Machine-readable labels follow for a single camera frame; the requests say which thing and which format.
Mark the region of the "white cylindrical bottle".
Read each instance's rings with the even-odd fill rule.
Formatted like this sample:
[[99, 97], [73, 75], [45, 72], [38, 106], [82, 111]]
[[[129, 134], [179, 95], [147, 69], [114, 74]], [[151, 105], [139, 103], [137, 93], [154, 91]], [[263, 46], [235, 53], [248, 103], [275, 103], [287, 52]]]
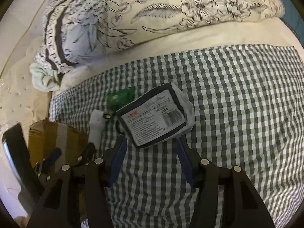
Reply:
[[111, 115], [102, 110], [93, 110], [89, 121], [89, 138], [88, 143], [92, 143], [96, 150], [101, 145], [101, 136], [105, 129], [106, 123], [111, 119]]

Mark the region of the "pale green towel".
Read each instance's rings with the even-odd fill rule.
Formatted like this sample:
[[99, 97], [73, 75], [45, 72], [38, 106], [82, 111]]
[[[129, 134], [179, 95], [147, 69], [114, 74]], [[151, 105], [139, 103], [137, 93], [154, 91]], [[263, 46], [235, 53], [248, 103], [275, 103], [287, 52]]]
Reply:
[[42, 92], [55, 92], [60, 89], [63, 78], [62, 73], [57, 70], [44, 68], [37, 63], [32, 63], [29, 67], [32, 75], [33, 86]]

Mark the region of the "green wrapper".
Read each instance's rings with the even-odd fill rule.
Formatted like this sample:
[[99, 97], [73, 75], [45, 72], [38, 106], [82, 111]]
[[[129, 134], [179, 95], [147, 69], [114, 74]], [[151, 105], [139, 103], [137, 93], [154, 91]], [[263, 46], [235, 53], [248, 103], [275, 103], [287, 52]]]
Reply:
[[111, 91], [107, 94], [107, 112], [114, 114], [117, 110], [133, 102], [135, 99], [135, 88], [125, 88]]

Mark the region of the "floral folded duvet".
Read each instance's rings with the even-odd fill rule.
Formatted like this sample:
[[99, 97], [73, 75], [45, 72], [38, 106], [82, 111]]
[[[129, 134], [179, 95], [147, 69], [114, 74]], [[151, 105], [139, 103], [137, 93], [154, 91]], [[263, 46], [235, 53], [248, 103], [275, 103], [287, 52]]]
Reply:
[[59, 74], [101, 53], [223, 22], [283, 17], [281, 0], [49, 0], [35, 62]]

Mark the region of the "brown cardboard box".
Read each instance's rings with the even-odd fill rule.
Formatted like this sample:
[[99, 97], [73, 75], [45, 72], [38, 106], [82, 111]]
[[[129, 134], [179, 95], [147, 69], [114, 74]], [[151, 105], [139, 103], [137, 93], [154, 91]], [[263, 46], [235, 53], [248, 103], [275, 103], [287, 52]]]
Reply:
[[72, 165], [78, 161], [87, 142], [88, 135], [71, 126], [47, 119], [37, 121], [29, 127], [30, 163], [32, 166], [37, 162], [42, 163], [55, 148], [59, 148], [61, 156], [56, 163]]

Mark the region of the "teal curtain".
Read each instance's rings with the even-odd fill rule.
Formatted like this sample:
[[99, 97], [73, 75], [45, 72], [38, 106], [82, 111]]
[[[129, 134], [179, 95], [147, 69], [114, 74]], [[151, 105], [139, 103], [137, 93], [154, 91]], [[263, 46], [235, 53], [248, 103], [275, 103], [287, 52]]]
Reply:
[[285, 15], [281, 20], [294, 33], [303, 46], [303, 19], [291, 0], [281, 0], [285, 7]]

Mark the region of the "cream tufted headboard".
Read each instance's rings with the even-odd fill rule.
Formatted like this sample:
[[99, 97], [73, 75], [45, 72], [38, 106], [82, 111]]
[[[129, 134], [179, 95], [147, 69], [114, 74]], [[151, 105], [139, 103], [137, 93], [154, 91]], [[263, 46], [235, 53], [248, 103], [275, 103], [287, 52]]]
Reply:
[[47, 118], [50, 95], [34, 88], [30, 65], [42, 43], [42, 37], [35, 38], [25, 55], [8, 65], [1, 77], [1, 133], [21, 123], [25, 130]]

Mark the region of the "dark wet wipes pack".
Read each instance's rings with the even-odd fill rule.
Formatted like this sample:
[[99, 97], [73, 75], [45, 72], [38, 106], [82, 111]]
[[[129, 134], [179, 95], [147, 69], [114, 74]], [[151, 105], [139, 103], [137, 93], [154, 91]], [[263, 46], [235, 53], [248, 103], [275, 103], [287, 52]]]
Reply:
[[194, 106], [188, 95], [169, 82], [157, 86], [116, 112], [136, 148], [147, 148], [190, 132]]

